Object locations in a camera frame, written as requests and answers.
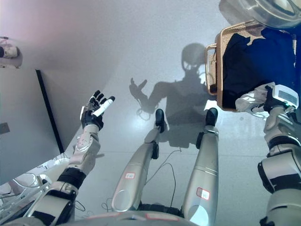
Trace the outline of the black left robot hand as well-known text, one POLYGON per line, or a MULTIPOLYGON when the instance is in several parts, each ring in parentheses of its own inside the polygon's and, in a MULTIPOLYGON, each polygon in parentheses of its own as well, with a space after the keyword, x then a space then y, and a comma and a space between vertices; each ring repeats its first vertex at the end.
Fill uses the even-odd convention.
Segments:
POLYGON ((105 98, 104 94, 97 90, 81 108, 79 118, 82 128, 96 125, 98 130, 101 130, 103 128, 103 114, 114 101, 114 96, 105 98))

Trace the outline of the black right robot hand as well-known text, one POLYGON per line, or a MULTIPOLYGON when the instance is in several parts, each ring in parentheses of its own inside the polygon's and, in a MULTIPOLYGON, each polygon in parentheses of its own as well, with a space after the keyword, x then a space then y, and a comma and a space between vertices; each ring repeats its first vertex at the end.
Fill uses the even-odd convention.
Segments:
POLYGON ((276 106, 282 106, 285 109, 293 107, 298 109, 299 107, 299 95, 293 89, 284 85, 266 85, 267 90, 266 101, 263 105, 263 109, 266 112, 270 112, 276 106))

